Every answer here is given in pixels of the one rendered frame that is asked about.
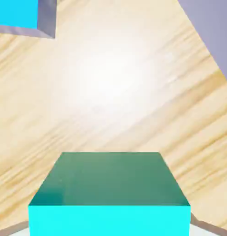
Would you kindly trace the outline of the small blue cube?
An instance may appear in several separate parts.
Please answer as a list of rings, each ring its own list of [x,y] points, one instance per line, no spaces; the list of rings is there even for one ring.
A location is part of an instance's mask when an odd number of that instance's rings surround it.
[[[0,0],[0,33],[55,38],[57,0]]]

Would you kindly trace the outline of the small cyan cube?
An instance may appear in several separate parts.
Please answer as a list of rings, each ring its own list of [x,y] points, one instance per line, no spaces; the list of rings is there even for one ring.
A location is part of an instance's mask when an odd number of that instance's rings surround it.
[[[62,153],[28,206],[30,236],[189,236],[191,207],[159,153]]]

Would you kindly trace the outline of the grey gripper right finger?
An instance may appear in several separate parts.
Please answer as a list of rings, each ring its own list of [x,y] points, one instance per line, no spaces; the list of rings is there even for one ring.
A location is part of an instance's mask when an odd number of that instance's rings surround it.
[[[191,213],[190,236],[227,236],[227,230],[198,220]]]

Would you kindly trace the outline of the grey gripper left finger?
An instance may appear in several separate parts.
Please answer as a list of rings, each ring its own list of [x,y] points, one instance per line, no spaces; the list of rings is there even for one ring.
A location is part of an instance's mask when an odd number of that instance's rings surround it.
[[[28,221],[23,221],[18,224],[9,226],[7,228],[1,229],[0,230],[0,236],[9,236],[11,234],[17,233],[21,230],[24,230],[29,227],[29,222]]]

